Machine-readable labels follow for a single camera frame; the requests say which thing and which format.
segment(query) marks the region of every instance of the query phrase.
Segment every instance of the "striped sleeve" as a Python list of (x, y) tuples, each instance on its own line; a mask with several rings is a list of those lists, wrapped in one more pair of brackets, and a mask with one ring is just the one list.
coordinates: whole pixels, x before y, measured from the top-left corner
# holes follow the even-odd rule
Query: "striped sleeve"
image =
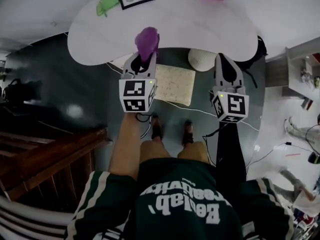
[(252, 225), (244, 239), (259, 236), (266, 240), (290, 240), (294, 222), (283, 208), (269, 179), (256, 179), (239, 184), (232, 191), (230, 200), (242, 225)]
[(96, 234), (123, 224), (135, 196), (136, 181), (132, 177), (92, 172), (64, 239), (93, 239)]

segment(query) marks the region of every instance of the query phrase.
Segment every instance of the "white cable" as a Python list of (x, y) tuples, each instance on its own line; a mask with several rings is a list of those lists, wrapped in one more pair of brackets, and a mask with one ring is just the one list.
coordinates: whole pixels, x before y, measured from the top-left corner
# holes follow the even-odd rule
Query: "white cable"
[[(122, 75), (122, 73), (120, 73), (119, 71), (113, 69), (108, 63), (106, 63), (106, 65), (107, 65), (111, 70), (113, 70), (113, 71), (117, 72), (118, 74)], [(169, 102), (169, 101), (166, 101), (166, 100), (162, 100), (162, 101), (163, 101), (163, 102), (166, 102), (166, 103), (169, 103), (170, 105), (175, 106), (176, 108), (181, 109), (181, 110), (198, 111), (198, 112), (201, 112), (201, 113), (204, 113), (204, 114), (213, 116), (213, 117), (215, 117), (215, 118), (217, 117), (215, 114), (211, 114), (211, 113), (209, 113), (209, 112), (205, 112), (205, 111), (202, 111), (202, 110), (199, 110), (199, 109), (180, 107), (180, 106), (175, 105), (175, 104), (173, 104), (173, 103), (171, 103), (171, 102)], [(252, 129), (254, 129), (254, 130), (257, 131), (257, 132), (260, 132), (258, 129), (254, 128), (254, 127), (253, 127), (252, 125), (250, 125), (249, 123), (244, 122), (244, 121), (240, 121), (240, 122), (243, 123), (243, 124), (245, 124), (245, 125), (247, 125), (247, 126), (250, 126)]]

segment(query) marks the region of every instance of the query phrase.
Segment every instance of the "purple object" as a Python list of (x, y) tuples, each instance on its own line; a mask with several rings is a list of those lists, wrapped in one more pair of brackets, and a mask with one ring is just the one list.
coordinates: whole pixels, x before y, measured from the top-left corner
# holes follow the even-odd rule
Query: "purple object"
[(135, 45), (141, 57), (141, 62), (144, 64), (148, 61), (150, 55), (158, 50), (160, 35), (154, 27), (146, 27), (135, 38)]

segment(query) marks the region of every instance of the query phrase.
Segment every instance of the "brown shoe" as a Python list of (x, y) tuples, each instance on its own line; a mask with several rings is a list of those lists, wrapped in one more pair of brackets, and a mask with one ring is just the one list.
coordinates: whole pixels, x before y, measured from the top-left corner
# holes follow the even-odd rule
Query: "brown shoe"
[(153, 140), (155, 137), (160, 137), (160, 139), (162, 140), (162, 138), (164, 137), (164, 133), (162, 131), (162, 126), (161, 126), (159, 117), (156, 114), (152, 116), (151, 125), (152, 125), (151, 139)]
[(185, 146), (188, 143), (194, 143), (193, 136), (194, 136), (194, 124), (190, 120), (187, 120), (184, 123), (182, 145)]

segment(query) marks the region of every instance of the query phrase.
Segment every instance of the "desk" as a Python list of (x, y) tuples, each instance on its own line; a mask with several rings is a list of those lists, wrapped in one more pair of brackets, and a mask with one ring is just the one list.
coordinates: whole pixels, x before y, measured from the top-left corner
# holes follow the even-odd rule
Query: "desk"
[(120, 5), (97, 16), (99, 0), (75, 17), (68, 49), (80, 64), (100, 65), (137, 51), (135, 37), (146, 27), (160, 33), (160, 48), (193, 48), (224, 53), (235, 61), (251, 59), (257, 32), (233, 0), (154, 0), (126, 10)]

